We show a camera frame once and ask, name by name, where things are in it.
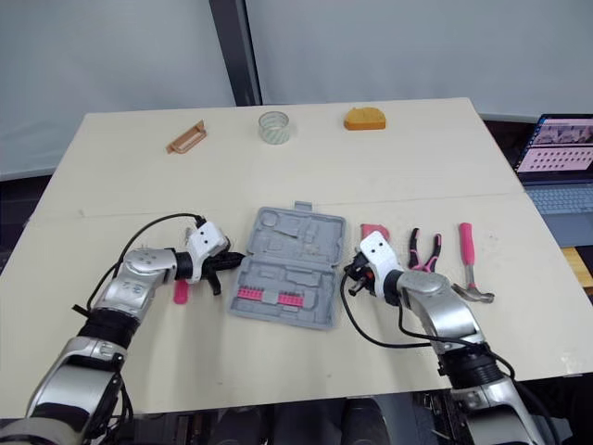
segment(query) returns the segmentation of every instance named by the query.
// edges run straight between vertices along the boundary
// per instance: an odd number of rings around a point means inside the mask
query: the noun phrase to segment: laptop screen
[[[524,183],[593,180],[593,115],[543,115],[515,171]]]

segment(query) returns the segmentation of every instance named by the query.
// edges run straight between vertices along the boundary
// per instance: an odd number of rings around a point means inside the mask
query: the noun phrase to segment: table
[[[35,385],[82,325],[69,307],[85,302],[142,224],[171,210],[199,211],[245,250],[258,208],[291,207],[295,199],[347,219],[344,262],[361,223],[385,225],[403,262],[412,227],[422,228],[425,254],[432,234],[440,232],[437,270],[457,282],[463,281],[457,224],[472,222],[476,276],[484,290],[497,294],[494,304],[472,309],[493,349],[521,379],[593,370],[590,303],[469,101],[381,103],[385,133],[343,131],[340,117],[349,107],[275,107],[297,125],[286,146],[258,140],[252,126],[270,109],[265,107],[87,116],[0,277],[0,417],[22,415]],[[205,119],[209,135],[203,143],[209,145],[165,155],[166,143],[198,119]],[[449,126],[441,126],[441,119]],[[226,132],[225,121],[233,124]],[[466,174],[442,168],[452,157],[446,151],[462,159]],[[303,155],[316,162],[305,162]],[[282,165],[290,171],[286,176],[278,172]],[[107,166],[109,181],[102,184],[98,173]],[[492,181],[485,181],[485,172]],[[155,226],[140,242],[180,248],[186,224]],[[233,274],[221,278],[229,289]],[[227,297],[215,298],[201,284],[186,306],[177,306],[172,286],[159,290],[123,370],[136,411],[448,385],[430,350],[376,348],[358,337],[341,308],[337,328],[319,332],[234,317],[226,313]],[[372,335],[404,341],[392,308],[371,297],[352,305]],[[410,314],[405,323],[420,329]]]
[[[566,258],[570,264],[571,269],[573,269],[573,272],[576,275],[576,279],[585,292],[588,295],[591,295],[591,292],[593,292],[593,276],[591,276],[591,273],[583,259],[578,254],[576,248],[562,248],[562,254],[564,254],[564,258]]]

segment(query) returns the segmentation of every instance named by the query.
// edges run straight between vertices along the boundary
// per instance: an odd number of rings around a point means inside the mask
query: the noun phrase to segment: pink-handled pliers
[[[411,231],[410,236],[410,261],[408,267],[413,271],[434,272],[436,267],[436,260],[441,253],[441,234],[435,235],[435,245],[433,246],[433,253],[430,259],[424,264],[420,264],[418,259],[418,233],[420,229],[416,227]]]

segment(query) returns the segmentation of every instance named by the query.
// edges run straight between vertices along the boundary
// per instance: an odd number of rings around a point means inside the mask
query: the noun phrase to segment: orange sponge
[[[353,108],[344,119],[349,130],[383,130],[386,123],[383,111],[374,107]]]

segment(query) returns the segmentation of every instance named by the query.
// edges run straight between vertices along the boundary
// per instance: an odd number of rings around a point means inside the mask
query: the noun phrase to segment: gray plastic tool case
[[[311,211],[259,209],[233,286],[229,312],[296,326],[334,326],[346,220]]]

